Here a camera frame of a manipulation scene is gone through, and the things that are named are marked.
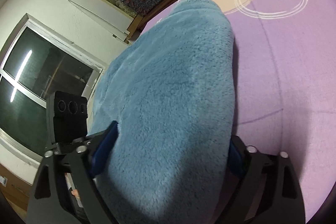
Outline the person's left hand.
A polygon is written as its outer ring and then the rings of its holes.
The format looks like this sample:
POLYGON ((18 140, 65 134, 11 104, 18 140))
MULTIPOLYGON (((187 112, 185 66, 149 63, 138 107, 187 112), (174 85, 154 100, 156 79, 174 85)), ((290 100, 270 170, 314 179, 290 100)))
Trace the person's left hand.
POLYGON ((71 194, 72 194, 73 196, 75 196, 76 198, 80 198, 80 196, 79 196, 79 192, 78 192, 77 189, 71 190, 71 194))

